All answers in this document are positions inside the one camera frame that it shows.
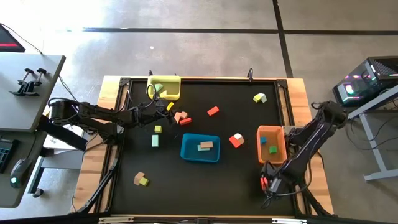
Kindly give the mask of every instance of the plastic tray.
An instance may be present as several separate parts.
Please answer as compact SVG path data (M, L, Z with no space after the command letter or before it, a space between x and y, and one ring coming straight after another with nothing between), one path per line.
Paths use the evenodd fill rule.
M267 142L262 145L260 137L263 136L267 138ZM278 152L269 154L270 146L277 146ZM269 161L271 164L281 165L287 159L283 128L281 126L260 126L257 130L257 152L260 163L264 164Z
M198 145L204 141L212 141L209 151L198 151ZM203 134L184 134L182 136L181 158L188 161L218 162L220 159L220 137Z
M151 75L148 78L147 87L150 84L162 84L163 88L159 94L167 91L167 94L164 96L166 100L178 100L180 98L181 77L178 75ZM155 94L153 88L149 87L148 92L149 97L152 99Z

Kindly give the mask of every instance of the computer mouse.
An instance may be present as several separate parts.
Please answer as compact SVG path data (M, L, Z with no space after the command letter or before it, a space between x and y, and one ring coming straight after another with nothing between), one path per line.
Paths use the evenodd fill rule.
M11 187L20 188L25 184L30 165L32 165L32 160L28 158L20 159L15 163L10 175Z

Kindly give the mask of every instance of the yellow bin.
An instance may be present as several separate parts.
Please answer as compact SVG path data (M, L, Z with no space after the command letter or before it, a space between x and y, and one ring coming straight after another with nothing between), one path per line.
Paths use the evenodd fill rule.
M158 94L162 94L164 91L167 91L166 94L163 94L163 98L166 100L178 100L180 98L180 87L181 87L181 77L178 75L151 75L148 78L147 88L148 86L162 84L163 88L158 92ZM148 89L148 95L152 99L154 97L155 91L150 86Z

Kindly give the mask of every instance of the orange block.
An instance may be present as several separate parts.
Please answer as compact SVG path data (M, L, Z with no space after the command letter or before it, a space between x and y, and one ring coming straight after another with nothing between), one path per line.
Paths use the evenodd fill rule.
M212 109L208 110L207 113L209 116L213 116L214 114L216 114L217 112L219 112L220 110L218 109L217 106L213 107Z
M234 136L231 136L231 137L229 138L229 141L232 143L232 145L233 145L235 148L237 148L237 147L239 147L240 145L242 145Z
M177 122L177 124L180 122L180 118L181 118L181 113L175 112L174 119Z
M189 123L191 123L191 122L192 122L192 119L191 119L191 118L187 118L187 119L181 120L181 121L180 121L180 124L181 124L181 125L185 125L185 124L189 124Z
M180 117L182 118L182 119L186 119L187 117L188 117L188 114L187 114L187 112L181 112L181 115L180 115Z

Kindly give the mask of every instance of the wooden table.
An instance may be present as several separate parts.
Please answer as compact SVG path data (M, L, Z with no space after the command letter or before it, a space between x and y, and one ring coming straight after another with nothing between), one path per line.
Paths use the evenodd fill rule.
M99 93L99 100L98 100L99 106L105 108L114 108L116 97L119 90L120 78L122 77L119 76L104 77L101 92ZM275 80L275 78L263 78L263 79ZM287 84L288 84L290 104L292 106L295 125L304 126L312 120L308 99L307 99L307 93L305 91L304 81L301 78L288 78ZM282 108L284 110L284 114L287 114L287 109L284 102L282 102ZM100 137L97 137L96 139L93 139L89 143L88 147L98 144L101 141L102 139ZM100 182L101 171L105 158L105 151L106 151L106 145L102 145L88 151L85 154L83 164L81 165L80 175L75 191L74 205L76 209L82 207L85 204L85 202L91 197L93 192L96 190ZM309 189L311 190L312 194L314 194L315 198L322 204L324 209L330 213L333 213L333 207L331 205L325 171L323 170L322 160L319 155L316 154L312 158L311 165L312 165L313 179ZM101 209L100 209L101 211L105 209L108 196L109 196L109 184L104 190L101 202ZM301 211L304 212L304 206L301 195L298 195L298 202Z

